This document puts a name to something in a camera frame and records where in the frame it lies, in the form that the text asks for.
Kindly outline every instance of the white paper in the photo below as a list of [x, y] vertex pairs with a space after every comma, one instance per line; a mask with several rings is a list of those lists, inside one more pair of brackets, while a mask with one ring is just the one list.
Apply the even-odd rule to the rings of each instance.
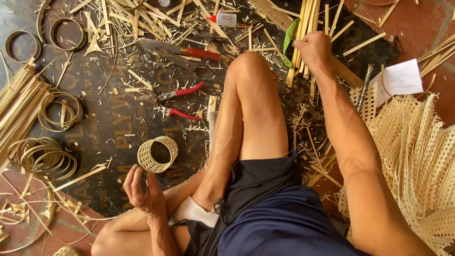
[[[371, 85], [375, 83], [378, 85], [376, 107], [379, 107], [390, 99], [390, 96], [382, 88], [381, 73], [370, 82]], [[424, 92], [417, 60], [413, 59], [385, 68], [384, 87], [392, 96]]]

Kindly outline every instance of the leg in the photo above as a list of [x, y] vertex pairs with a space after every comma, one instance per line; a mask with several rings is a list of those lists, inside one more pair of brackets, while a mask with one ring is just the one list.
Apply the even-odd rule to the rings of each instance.
[[[196, 191], [205, 172], [206, 169], [203, 167], [191, 178], [164, 191], [167, 216], [171, 215], [188, 196]], [[185, 226], [172, 226], [171, 233], [183, 254], [190, 240], [188, 229]], [[119, 215], [103, 227], [93, 244], [91, 254], [93, 256], [149, 255], [148, 253], [152, 251], [149, 247], [150, 243], [148, 243], [150, 239], [145, 213], [134, 208]]]
[[210, 163], [192, 197], [211, 211], [223, 198], [237, 159], [287, 156], [286, 124], [270, 67], [259, 54], [244, 53], [226, 74]]

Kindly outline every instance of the navy blue shorts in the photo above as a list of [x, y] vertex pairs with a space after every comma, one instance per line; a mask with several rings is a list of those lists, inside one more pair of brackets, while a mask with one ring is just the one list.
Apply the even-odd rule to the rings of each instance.
[[365, 255], [330, 224], [318, 194], [302, 186], [296, 157], [238, 161], [215, 227], [187, 220], [185, 256]]

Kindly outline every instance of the green leaf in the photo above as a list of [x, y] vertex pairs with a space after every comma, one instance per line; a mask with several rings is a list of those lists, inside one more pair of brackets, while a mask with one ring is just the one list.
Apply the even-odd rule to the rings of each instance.
[[284, 43], [283, 43], [283, 58], [284, 58], [284, 64], [287, 67], [291, 67], [291, 61], [286, 57], [286, 50], [288, 49], [289, 43], [291, 42], [292, 37], [294, 36], [294, 32], [297, 29], [299, 18], [295, 19], [291, 26], [289, 26], [288, 30], [286, 31], [286, 36], [284, 37]]

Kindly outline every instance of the drawstring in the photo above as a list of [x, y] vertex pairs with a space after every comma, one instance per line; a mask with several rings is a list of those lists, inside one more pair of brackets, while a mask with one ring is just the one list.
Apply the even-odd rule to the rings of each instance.
[[224, 213], [225, 213], [225, 209], [224, 209], [224, 200], [221, 201], [221, 199], [218, 199], [215, 204], [213, 205], [213, 209], [215, 210], [215, 213], [220, 215], [220, 219], [221, 219], [221, 222], [224, 224], [224, 225], [227, 225], [225, 222], [224, 222]]

